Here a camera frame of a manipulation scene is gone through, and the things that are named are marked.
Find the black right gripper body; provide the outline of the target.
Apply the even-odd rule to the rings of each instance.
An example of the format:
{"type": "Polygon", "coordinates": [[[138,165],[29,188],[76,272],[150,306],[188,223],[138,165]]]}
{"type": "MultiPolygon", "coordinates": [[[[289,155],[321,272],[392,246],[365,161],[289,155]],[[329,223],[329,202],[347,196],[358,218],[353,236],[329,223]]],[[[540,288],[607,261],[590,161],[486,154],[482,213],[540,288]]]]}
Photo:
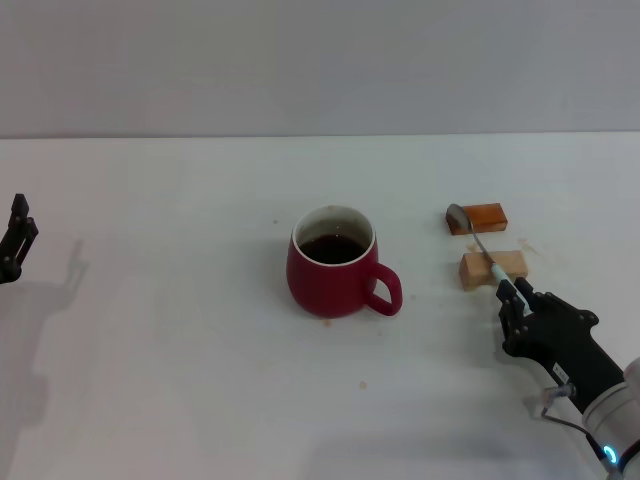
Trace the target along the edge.
{"type": "Polygon", "coordinates": [[[622,369],[593,339],[591,329],[527,316],[518,350],[505,353],[540,364],[559,385],[572,384],[571,402],[583,413],[598,396],[623,382],[622,369]]]}

